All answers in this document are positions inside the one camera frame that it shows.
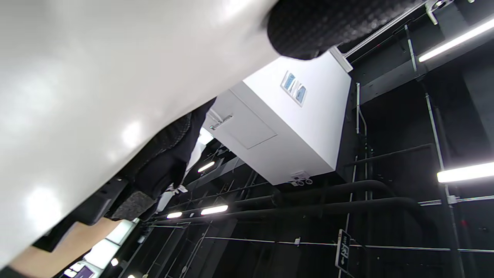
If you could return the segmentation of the person's right hand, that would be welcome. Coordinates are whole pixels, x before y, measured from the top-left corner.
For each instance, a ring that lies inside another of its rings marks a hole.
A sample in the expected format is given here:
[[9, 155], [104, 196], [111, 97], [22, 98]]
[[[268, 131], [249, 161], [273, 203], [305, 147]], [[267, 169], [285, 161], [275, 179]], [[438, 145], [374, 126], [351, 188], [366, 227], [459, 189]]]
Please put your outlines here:
[[127, 186], [105, 217], [111, 220], [148, 220], [166, 191], [176, 189], [185, 177], [187, 165], [215, 98], [178, 118], [159, 131], [125, 165], [117, 177]]

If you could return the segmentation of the person's left hand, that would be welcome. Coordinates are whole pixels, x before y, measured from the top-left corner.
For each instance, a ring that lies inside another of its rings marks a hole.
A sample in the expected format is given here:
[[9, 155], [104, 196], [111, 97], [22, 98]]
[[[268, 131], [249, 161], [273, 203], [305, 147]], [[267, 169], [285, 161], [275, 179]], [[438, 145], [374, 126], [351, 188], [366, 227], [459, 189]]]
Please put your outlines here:
[[352, 42], [422, 5], [422, 0], [279, 0], [266, 19], [273, 49], [286, 58], [312, 60]]

